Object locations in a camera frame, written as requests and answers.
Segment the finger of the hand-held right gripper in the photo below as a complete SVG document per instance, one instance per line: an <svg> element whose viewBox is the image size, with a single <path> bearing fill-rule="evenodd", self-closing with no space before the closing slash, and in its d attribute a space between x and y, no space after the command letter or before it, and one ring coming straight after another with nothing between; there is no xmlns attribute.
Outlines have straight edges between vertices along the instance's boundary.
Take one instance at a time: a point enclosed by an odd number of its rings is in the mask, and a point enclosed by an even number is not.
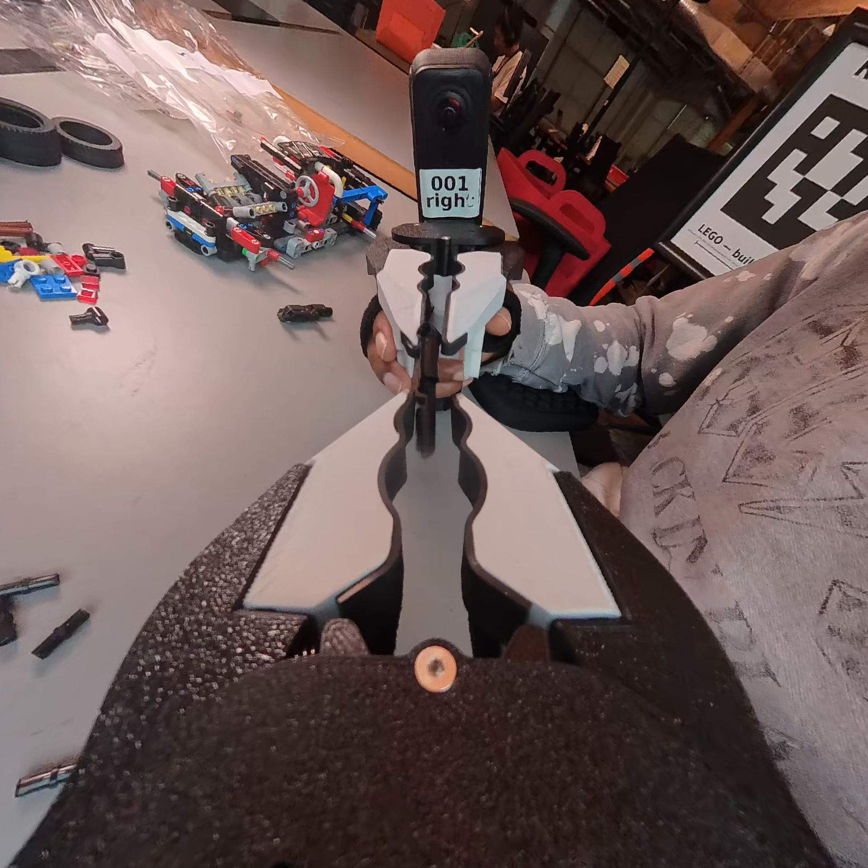
<svg viewBox="0 0 868 868"><path fill-rule="evenodd" d="M436 276L440 354L461 358L462 378L476 378L480 373L484 329L503 307L506 288L499 252L463 253L447 275Z"/></svg>
<svg viewBox="0 0 868 868"><path fill-rule="evenodd" d="M409 375L418 357L418 328L426 300L420 289L425 277L421 269L429 260L425 251L392 249L376 275L377 297L392 328L396 360Z"/></svg>

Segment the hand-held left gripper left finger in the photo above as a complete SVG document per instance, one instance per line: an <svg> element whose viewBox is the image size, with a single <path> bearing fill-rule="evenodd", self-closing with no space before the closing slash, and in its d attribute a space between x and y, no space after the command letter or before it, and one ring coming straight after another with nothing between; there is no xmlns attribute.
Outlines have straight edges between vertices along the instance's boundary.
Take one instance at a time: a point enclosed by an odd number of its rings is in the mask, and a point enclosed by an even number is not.
<svg viewBox="0 0 868 868"><path fill-rule="evenodd" d="M242 597L322 629L353 621L375 655L395 652L404 559L394 498L404 486L415 400L393 398L306 466Z"/></svg>

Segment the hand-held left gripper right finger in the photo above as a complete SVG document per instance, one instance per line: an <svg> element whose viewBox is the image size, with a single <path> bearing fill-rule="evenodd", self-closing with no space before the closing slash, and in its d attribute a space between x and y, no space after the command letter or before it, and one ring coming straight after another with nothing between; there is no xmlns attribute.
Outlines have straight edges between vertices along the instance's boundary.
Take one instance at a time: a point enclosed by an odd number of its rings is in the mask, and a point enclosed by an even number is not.
<svg viewBox="0 0 868 868"><path fill-rule="evenodd" d="M515 631L558 622L610 626L616 602L560 482L543 458L465 396L453 399L463 532L462 601L473 655L497 657Z"/></svg>

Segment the black toy axle piece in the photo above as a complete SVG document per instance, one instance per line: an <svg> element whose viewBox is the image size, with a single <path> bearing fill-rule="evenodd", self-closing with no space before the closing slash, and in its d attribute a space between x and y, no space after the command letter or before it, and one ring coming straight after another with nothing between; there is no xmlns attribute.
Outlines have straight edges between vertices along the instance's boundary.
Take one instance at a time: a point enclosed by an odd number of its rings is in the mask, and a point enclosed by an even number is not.
<svg viewBox="0 0 868 868"><path fill-rule="evenodd" d="M430 260L421 271L422 313L418 327L418 357L415 377L417 449L423 458L436 447L439 359L445 330L447 299L453 289L453 245L446 236L434 239Z"/></svg>

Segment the person's right forearm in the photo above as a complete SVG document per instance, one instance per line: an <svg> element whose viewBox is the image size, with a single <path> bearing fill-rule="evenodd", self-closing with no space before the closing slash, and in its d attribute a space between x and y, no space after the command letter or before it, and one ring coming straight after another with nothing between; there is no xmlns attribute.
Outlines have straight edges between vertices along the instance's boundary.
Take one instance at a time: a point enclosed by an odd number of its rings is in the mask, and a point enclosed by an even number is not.
<svg viewBox="0 0 868 868"><path fill-rule="evenodd" d="M785 353L866 325L867 218L860 213L753 264L632 306L579 307L529 284L509 293L515 337L483 373L536 389L573 390L627 416L671 413L727 355L781 337Z"/></svg>

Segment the person's right hand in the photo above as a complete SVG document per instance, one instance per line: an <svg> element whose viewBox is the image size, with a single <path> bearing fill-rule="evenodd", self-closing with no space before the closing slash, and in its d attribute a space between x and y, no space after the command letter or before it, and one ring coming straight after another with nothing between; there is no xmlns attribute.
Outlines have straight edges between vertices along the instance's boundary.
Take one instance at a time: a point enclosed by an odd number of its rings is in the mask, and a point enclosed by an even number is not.
<svg viewBox="0 0 868 868"><path fill-rule="evenodd" d="M485 326L486 334L501 339L514 339L512 317L509 309L502 307ZM377 379L393 394L399 395L413 390L413 378L398 362L392 326L383 311L373 320L373 333L367 345L367 359ZM472 382L463 375L459 359L440 359L439 381L436 388L437 398L452 396Z"/></svg>

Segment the red chair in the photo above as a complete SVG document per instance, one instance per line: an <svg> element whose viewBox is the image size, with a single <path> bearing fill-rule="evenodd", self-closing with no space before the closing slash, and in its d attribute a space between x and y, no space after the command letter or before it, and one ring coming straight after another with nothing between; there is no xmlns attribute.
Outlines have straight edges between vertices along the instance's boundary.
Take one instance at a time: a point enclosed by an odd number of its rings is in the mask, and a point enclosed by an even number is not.
<svg viewBox="0 0 868 868"><path fill-rule="evenodd" d="M531 149L515 156L503 147L497 153L496 162L511 201L524 201L542 208L565 189L566 171L562 164L539 150Z"/></svg>
<svg viewBox="0 0 868 868"><path fill-rule="evenodd" d="M510 208L531 283L565 298L610 249L602 213L577 191L511 196Z"/></svg>

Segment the orange box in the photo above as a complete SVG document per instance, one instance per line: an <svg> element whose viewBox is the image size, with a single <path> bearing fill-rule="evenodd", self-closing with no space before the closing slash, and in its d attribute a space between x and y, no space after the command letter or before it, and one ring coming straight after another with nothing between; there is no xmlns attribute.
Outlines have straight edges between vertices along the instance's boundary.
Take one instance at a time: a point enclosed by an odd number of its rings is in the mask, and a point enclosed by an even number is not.
<svg viewBox="0 0 868 868"><path fill-rule="evenodd" d="M379 12L376 39L406 62L430 49L445 17L436 1L383 1Z"/></svg>

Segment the black mesh chair seat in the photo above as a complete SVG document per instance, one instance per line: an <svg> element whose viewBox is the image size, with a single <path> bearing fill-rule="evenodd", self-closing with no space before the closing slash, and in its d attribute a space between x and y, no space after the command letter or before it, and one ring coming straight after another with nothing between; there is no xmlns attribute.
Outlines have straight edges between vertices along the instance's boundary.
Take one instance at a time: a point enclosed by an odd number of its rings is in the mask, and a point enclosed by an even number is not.
<svg viewBox="0 0 868 868"><path fill-rule="evenodd" d="M520 431L570 432L597 424L599 409L573 390L553 392L481 374L469 386L478 405L501 425Z"/></svg>

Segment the orange black striped bar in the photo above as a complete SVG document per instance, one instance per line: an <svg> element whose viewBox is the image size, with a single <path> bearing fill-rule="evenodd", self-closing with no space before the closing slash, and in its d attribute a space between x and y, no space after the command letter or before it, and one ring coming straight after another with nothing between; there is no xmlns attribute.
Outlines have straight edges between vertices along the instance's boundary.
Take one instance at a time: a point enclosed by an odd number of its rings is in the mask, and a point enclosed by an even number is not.
<svg viewBox="0 0 868 868"><path fill-rule="evenodd" d="M655 250L653 247L648 247L643 252L641 252L638 256L636 256L633 260L631 260L626 266L621 268L607 283L600 288L593 298L588 302L589 307L593 307L597 305L603 298L608 296L613 289L621 286L622 283L625 282L626 278L629 277L639 266L643 265L647 262L651 257L655 255Z"/></svg>

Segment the toy brick car chassis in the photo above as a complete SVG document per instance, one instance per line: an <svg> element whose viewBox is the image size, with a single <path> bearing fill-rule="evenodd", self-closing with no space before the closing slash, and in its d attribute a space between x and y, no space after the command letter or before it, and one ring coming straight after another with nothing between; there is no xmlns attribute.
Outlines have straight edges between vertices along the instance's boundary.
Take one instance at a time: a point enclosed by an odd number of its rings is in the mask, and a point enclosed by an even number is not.
<svg viewBox="0 0 868 868"><path fill-rule="evenodd" d="M352 160L286 136L259 145L268 162L233 154L223 181L148 171L180 244L205 258L243 259L255 272L273 262L293 268L346 233L377 237L388 194Z"/></svg>

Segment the person's torso in grey sweatshirt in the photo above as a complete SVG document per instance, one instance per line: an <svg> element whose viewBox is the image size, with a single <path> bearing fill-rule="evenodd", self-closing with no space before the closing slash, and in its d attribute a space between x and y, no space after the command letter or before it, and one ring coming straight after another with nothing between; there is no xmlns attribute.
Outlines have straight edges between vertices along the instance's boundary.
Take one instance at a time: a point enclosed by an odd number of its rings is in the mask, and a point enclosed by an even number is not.
<svg viewBox="0 0 868 868"><path fill-rule="evenodd" d="M836 864L866 866L866 216L610 311L671 420L621 517L709 620Z"/></svg>

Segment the clear plastic bag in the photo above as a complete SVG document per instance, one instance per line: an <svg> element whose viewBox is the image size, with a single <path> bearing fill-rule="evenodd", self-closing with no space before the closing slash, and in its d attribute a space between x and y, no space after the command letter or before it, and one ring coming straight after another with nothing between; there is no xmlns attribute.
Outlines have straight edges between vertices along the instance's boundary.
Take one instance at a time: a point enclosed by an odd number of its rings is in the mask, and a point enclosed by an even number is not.
<svg viewBox="0 0 868 868"><path fill-rule="evenodd" d="M190 121L223 157L259 142L339 148L289 106L198 10L184 2L1 3L2 25L90 86L135 109Z"/></svg>

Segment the white marker sign board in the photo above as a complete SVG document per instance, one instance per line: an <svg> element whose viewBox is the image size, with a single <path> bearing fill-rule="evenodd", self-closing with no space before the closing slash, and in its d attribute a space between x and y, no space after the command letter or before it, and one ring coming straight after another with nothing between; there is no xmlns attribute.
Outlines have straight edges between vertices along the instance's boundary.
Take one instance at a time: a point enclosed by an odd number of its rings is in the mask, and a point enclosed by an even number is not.
<svg viewBox="0 0 868 868"><path fill-rule="evenodd" d="M656 244L698 279L866 210L867 18L858 8Z"/></svg>

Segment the black rubber tire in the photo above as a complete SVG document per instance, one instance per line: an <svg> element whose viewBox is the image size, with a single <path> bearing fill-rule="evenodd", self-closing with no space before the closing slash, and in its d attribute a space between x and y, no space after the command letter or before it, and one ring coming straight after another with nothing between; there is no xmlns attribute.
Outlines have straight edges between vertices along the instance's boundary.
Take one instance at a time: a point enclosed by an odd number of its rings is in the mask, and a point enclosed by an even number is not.
<svg viewBox="0 0 868 868"><path fill-rule="evenodd" d="M62 162L61 137L43 114L1 98L1 157L23 165L53 167Z"/></svg>
<svg viewBox="0 0 868 868"><path fill-rule="evenodd" d="M104 128L70 117L57 116L51 122L65 156L94 168L125 165L121 141Z"/></svg>

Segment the pile of colourful toy bricks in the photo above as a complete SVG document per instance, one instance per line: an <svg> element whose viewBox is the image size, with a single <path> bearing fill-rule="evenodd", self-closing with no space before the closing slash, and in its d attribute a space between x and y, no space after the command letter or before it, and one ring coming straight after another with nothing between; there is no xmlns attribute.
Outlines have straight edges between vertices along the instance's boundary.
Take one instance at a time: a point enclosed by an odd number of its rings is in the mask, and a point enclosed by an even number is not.
<svg viewBox="0 0 868 868"><path fill-rule="evenodd" d="M101 276L91 256L44 241L29 222L1 222L1 284L32 290L40 300L73 299L93 306Z"/></svg>

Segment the grey toy pin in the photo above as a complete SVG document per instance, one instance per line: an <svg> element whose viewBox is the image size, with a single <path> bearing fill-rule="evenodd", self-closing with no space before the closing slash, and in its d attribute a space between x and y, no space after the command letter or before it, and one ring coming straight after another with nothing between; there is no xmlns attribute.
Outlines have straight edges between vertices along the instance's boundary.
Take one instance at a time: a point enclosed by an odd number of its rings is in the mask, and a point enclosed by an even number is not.
<svg viewBox="0 0 868 868"><path fill-rule="evenodd" d="M14 797L27 797L43 790L62 787L72 777L78 765L79 758L75 757L53 765L46 765L22 776L16 782Z"/></svg>

